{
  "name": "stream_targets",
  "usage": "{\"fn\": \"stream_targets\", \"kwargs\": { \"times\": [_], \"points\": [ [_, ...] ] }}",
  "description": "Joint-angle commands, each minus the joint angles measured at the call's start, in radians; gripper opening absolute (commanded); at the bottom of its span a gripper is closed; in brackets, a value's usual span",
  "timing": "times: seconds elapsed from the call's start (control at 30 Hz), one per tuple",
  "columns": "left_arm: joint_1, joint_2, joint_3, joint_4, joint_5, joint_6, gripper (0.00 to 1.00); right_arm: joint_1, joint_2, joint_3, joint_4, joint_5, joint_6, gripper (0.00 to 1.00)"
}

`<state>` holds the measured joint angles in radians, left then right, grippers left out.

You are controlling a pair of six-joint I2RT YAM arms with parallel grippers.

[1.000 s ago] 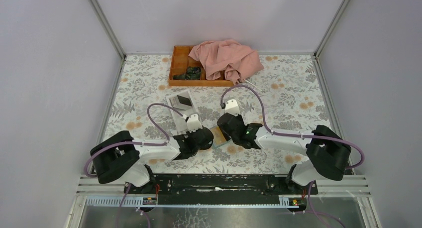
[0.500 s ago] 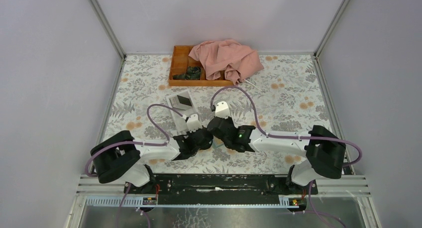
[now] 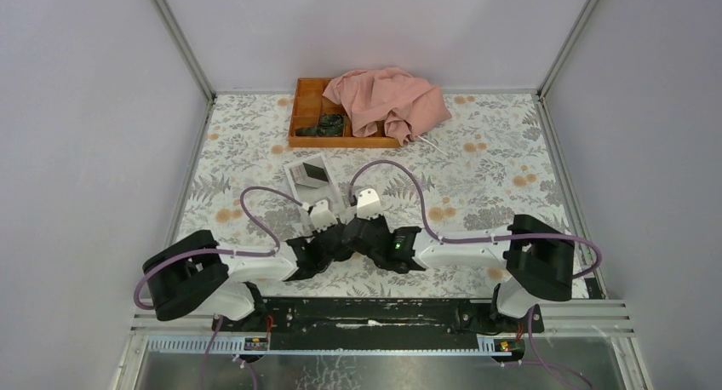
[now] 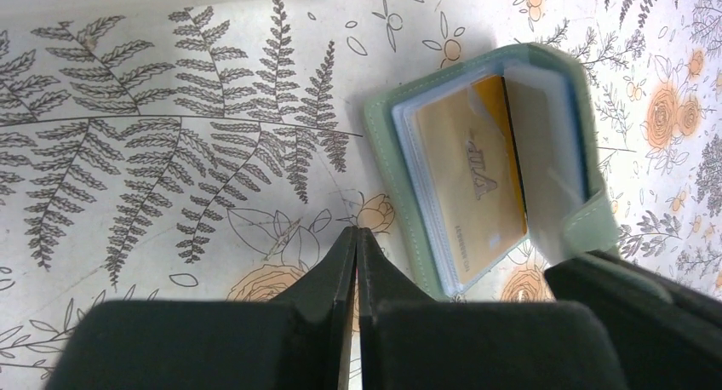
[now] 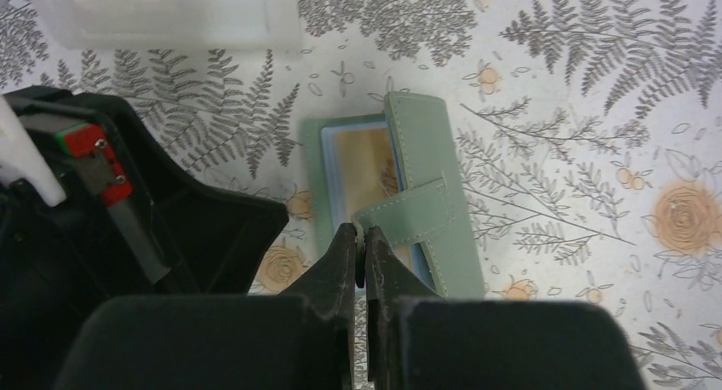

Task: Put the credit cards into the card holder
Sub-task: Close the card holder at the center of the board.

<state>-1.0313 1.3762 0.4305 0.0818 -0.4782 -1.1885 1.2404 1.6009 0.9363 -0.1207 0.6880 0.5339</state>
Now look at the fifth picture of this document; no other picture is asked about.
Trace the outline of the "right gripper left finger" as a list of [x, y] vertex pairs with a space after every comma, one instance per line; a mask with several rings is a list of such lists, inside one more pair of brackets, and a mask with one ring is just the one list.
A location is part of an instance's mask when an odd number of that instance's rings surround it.
[[357, 233], [277, 295], [126, 295], [84, 323], [57, 389], [350, 389]]

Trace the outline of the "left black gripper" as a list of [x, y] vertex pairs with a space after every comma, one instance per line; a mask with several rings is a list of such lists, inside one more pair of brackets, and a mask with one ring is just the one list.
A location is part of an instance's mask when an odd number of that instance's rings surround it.
[[289, 222], [282, 204], [183, 170], [113, 95], [34, 86], [4, 96], [66, 197], [26, 175], [1, 189], [1, 386], [46, 389], [104, 301], [154, 293], [169, 272], [155, 213], [203, 293], [246, 294]]

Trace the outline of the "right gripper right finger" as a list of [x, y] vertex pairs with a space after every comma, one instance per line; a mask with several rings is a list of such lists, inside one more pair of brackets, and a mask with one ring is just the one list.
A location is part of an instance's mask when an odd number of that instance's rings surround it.
[[450, 299], [365, 233], [368, 379], [377, 389], [642, 389], [619, 324], [579, 301]]

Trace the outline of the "green card holder wallet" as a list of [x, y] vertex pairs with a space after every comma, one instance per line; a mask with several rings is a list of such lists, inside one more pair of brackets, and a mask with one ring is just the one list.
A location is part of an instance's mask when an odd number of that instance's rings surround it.
[[341, 224], [332, 218], [337, 211], [331, 203], [333, 161], [324, 157], [332, 136], [381, 129], [390, 136], [399, 193], [352, 209], [349, 223], [360, 232], [379, 226], [393, 248], [418, 246], [441, 296], [483, 298], [484, 277], [444, 100], [394, 91], [383, 103], [378, 114], [301, 122], [318, 251], [329, 248]]

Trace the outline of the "white plastic card box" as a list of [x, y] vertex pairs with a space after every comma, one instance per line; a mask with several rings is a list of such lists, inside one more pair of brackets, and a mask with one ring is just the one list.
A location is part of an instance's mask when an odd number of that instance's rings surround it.
[[295, 51], [297, 0], [30, 0], [68, 49]]

